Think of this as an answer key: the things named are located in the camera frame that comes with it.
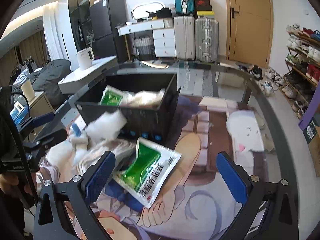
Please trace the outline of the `person's left hand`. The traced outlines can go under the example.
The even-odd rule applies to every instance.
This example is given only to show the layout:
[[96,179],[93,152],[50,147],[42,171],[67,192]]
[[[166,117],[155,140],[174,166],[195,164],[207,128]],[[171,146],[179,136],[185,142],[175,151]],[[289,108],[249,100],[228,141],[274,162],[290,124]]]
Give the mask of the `person's left hand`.
[[[36,182],[36,173],[31,174],[32,179],[33,179],[33,184],[35,187],[37,187],[37,182]],[[1,191],[4,192],[5,194],[10,194],[14,195],[13,193],[13,188],[18,185],[18,177],[14,173],[3,173],[0,176],[0,186],[1,186]],[[27,184],[24,186],[24,190],[26,193],[32,195],[32,191],[30,188],[30,185]]]

